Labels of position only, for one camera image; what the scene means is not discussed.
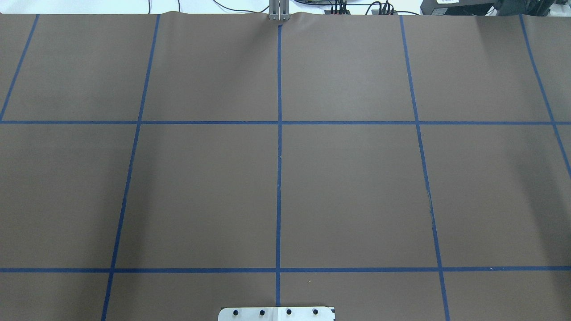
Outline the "white metal mounting plate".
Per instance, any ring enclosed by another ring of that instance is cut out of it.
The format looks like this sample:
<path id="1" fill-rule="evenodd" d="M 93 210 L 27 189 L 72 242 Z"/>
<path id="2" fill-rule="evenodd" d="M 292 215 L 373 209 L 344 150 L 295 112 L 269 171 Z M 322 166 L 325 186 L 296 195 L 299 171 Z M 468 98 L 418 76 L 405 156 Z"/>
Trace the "white metal mounting plate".
<path id="1" fill-rule="evenodd" d="M 335 321 L 334 307 L 229 307 L 221 309 L 219 321 Z"/>

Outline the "black power strip right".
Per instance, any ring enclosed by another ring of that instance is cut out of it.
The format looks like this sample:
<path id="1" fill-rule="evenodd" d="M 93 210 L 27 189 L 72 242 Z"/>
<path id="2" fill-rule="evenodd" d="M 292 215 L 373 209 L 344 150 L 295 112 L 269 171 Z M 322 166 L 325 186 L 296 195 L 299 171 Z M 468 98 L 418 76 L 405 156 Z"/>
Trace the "black power strip right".
<path id="1" fill-rule="evenodd" d="M 389 2 L 389 0 L 385 0 L 384 2 L 372 2 L 365 12 L 366 15 L 371 14 L 373 16 L 391 16 L 397 13 L 397 10 L 394 8 L 393 4 Z"/>

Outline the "brown table mat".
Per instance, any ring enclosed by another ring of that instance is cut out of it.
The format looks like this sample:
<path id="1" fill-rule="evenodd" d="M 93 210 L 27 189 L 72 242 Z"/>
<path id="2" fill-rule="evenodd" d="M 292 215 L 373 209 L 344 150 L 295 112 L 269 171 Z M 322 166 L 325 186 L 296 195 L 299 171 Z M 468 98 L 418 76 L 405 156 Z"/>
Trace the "brown table mat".
<path id="1" fill-rule="evenodd" d="M 570 319 L 570 18 L 1 16 L 1 319 Z"/>

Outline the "black equipment box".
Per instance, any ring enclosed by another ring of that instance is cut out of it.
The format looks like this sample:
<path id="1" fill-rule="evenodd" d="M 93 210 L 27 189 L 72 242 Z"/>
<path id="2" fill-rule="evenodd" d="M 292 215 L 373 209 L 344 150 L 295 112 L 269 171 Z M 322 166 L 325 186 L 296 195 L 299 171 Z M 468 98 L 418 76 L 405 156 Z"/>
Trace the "black equipment box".
<path id="1" fill-rule="evenodd" d="M 570 16 L 569 0 L 423 0 L 424 16 Z"/>

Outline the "black power strip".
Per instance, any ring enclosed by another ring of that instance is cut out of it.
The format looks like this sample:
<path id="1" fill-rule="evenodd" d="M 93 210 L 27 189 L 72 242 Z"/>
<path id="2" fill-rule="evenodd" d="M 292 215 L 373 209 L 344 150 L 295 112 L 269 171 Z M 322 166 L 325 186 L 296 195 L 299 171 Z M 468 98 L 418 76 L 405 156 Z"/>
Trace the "black power strip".
<path id="1" fill-rule="evenodd" d="M 372 2 L 365 12 L 366 15 L 371 14 L 373 16 L 391 16 L 397 13 L 397 10 L 394 8 L 393 4 L 389 2 L 389 0 L 385 0 L 384 2 Z"/>
<path id="2" fill-rule="evenodd" d="M 346 16 L 350 14 L 348 0 L 329 0 L 330 8 L 324 10 L 326 15 Z"/>

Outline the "black power strip left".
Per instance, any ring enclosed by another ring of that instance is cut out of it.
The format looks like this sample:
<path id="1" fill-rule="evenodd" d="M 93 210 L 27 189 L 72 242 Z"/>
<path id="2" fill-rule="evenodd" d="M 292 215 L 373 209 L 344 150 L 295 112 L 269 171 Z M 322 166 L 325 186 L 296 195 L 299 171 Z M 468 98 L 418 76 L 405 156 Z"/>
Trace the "black power strip left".
<path id="1" fill-rule="evenodd" d="M 348 0 L 329 0 L 330 8 L 324 10 L 326 15 L 346 16 L 350 14 Z"/>

